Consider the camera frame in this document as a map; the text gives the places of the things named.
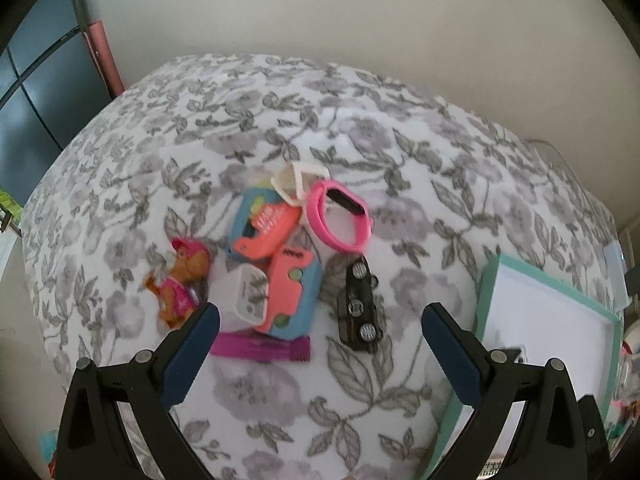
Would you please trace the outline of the teal-rimmed white tray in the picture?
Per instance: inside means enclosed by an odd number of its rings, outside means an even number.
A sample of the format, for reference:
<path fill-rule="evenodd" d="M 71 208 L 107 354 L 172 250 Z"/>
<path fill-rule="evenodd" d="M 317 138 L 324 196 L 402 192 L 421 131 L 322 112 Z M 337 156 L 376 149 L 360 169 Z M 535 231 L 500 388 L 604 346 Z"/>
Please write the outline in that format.
<path fill-rule="evenodd" d="M 597 301 L 534 266 L 500 256 L 482 273 L 475 325 L 469 332 L 488 351 L 523 346 L 525 364 L 561 360 L 575 396 L 580 399 L 590 394 L 596 399 L 604 426 L 622 350 L 622 321 Z M 477 479 L 495 479 L 523 408 L 522 402 L 511 406 L 506 426 Z M 425 478 L 449 451 L 472 413 L 454 393 Z"/>

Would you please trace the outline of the pink pole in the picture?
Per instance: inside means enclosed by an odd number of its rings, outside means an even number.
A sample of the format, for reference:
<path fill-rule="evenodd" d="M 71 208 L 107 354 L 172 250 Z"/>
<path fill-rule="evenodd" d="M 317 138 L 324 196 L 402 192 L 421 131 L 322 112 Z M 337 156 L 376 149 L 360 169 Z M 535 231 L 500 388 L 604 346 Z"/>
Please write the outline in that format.
<path fill-rule="evenodd" d="M 89 24 L 82 32 L 82 36 L 108 93 L 112 98 L 117 98 L 124 93 L 126 87 L 119 75 L 103 22 L 96 21 Z"/>

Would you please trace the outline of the black toy car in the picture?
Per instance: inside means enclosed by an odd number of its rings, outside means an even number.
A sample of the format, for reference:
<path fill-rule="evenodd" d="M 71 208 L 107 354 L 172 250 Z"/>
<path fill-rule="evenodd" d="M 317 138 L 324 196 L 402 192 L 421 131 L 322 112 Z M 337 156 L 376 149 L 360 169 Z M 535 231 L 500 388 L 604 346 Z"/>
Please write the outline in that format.
<path fill-rule="evenodd" d="M 383 338 L 373 293 L 378 278 L 363 256 L 346 268 L 345 287 L 337 296 L 337 328 L 341 343 L 355 352 L 375 354 Z"/>

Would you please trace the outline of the pink dog figurine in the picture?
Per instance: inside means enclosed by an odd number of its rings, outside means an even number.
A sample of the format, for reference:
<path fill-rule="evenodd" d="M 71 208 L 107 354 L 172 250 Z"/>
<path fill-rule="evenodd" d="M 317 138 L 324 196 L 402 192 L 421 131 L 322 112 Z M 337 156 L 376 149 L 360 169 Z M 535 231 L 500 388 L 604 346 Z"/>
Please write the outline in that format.
<path fill-rule="evenodd" d="M 160 320 L 168 330 L 176 330 L 200 304 L 194 287 L 207 285 L 213 258 L 203 243 L 192 238 L 174 237 L 171 247 L 176 258 L 166 278 L 157 285 L 154 275 L 150 273 L 145 278 L 143 287 L 152 292 L 160 302 Z"/>

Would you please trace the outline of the lower blue orange toy card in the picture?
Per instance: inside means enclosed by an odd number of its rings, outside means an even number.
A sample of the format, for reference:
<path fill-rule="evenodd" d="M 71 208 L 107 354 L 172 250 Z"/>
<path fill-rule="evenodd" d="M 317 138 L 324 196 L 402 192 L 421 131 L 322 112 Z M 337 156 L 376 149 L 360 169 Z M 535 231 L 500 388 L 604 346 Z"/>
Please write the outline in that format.
<path fill-rule="evenodd" d="M 283 245 L 272 256 L 266 317 L 258 333 L 291 341 L 310 331 L 322 281 L 322 264 L 310 250 Z"/>

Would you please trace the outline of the white power adapter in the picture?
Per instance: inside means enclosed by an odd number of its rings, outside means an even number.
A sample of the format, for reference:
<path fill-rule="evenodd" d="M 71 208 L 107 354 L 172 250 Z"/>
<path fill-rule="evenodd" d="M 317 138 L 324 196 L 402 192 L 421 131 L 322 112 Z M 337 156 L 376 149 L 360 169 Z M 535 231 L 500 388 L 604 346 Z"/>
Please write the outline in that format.
<path fill-rule="evenodd" d="M 221 328 L 236 332 L 262 325 L 266 320 L 269 280 L 263 270 L 243 263 L 216 285 L 216 305 Z"/>

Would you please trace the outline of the magenta comb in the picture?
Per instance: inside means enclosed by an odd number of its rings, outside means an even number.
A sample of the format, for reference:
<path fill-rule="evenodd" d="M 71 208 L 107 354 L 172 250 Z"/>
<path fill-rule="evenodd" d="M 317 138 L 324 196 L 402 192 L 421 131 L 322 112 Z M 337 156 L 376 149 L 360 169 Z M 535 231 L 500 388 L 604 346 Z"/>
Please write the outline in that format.
<path fill-rule="evenodd" d="M 309 362 L 311 344 L 308 336 L 281 340 L 254 330 L 240 330 L 235 333 L 219 333 L 209 353 L 220 358 L 261 363 Z"/>

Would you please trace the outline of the pink fitness band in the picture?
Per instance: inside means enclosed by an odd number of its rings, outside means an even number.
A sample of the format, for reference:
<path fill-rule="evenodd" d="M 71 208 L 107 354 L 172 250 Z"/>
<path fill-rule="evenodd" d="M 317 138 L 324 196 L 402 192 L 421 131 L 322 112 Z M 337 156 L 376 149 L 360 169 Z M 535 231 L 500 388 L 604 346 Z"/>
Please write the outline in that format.
<path fill-rule="evenodd" d="M 314 182 L 306 198 L 314 235 L 336 252 L 364 252 L 372 234 L 367 203 L 337 180 Z"/>

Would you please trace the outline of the dark blue cabinet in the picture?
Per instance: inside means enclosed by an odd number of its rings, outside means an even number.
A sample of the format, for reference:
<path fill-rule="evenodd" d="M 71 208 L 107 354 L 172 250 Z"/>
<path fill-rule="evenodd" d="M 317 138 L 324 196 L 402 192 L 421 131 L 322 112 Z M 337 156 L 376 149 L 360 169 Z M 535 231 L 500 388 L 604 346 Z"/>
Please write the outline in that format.
<path fill-rule="evenodd" d="M 1 50 L 1 189 L 19 205 L 112 97 L 79 0 L 38 0 Z"/>

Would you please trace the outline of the black power adapter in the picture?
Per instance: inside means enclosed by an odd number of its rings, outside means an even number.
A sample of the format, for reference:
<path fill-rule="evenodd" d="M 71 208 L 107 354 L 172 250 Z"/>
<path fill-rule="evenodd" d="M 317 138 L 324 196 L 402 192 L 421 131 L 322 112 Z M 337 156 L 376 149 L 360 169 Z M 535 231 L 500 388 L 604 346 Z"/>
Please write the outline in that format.
<path fill-rule="evenodd" d="M 525 364 L 527 362 L 526 349 L 523 346 L 502 348 L 506 360 L 512 363 Z"/>

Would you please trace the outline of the translucent white box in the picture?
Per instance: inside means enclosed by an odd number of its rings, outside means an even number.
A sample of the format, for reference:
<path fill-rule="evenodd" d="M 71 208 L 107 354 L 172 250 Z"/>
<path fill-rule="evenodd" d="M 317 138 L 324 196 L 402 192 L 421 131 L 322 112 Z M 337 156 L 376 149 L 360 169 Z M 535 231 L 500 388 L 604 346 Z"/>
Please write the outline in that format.
<path fill-rule="evenodd" d="M 618 240 L 613 240 L 603 248 L 603 255 L 608 270 L 613 293 L 613 307 L 615 311 L 623 311 L 631 303 L 626 285 L 626 260 L 622 246 Z"/>

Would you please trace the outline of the white plastic frame holder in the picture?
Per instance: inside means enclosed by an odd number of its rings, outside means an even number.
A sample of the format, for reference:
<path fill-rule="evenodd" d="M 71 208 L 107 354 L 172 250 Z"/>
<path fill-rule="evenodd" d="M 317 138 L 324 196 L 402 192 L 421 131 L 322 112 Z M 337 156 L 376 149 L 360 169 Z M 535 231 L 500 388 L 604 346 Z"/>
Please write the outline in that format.
<path fill-rule="evenodd" d="M 270 183 L 285 203 L 302 206 L 305 203 L 311 185 L 319 180 L 329 179 L 326 166 L 314 162 L 290 162 L 288 166 L 274 174 Z"/>

